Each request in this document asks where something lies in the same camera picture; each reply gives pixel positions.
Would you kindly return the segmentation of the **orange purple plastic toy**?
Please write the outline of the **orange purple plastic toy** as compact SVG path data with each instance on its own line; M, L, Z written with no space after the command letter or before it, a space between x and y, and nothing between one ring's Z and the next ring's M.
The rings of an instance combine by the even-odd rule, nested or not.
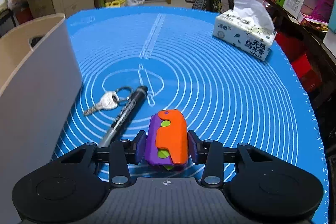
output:
M167 170L188 162L187 123L179 110L161 110L151 117L144 157Z

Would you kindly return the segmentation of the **beige plastic storage bin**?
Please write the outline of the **beige plastic storage bin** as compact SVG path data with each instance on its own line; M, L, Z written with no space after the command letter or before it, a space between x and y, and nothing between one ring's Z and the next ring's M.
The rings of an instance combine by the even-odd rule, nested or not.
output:
M19 222L13 187L51 160L81 85L64 14L1 38L1 223Z

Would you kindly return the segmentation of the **black marker pen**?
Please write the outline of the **black marker pen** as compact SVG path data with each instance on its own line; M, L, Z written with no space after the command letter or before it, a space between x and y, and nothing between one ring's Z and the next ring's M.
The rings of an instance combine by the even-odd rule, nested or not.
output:
M118 139L125 132L130 122L144 104L147 91L148 87L141 85L133 92L126 105L121 109L115 121L98 144L98 147L108 147L110 143Z

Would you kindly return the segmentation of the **blue silicone baking mat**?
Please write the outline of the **blue silicone baking mat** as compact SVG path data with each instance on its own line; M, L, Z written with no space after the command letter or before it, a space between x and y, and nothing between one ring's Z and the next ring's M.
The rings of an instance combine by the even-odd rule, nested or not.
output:
M324 195L314 223L327 223L329 180L307 92L282 49L265 61L213 37L215 14L170 7L80 11L67 19L83 77L54 150L59 157L102 139L118 109L83 111L108 91L148 87L147 101L124 132L133 139L160 110L178 109L201 139L248 143L314 174Z

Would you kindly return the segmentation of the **white tissue paper pack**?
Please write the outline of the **white tissue paper pack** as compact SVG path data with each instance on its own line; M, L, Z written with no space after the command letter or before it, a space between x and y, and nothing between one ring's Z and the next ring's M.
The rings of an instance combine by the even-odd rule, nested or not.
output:
M215 18L213 36L264 61L276 31L266 8L256 0L234 0L234 8Z

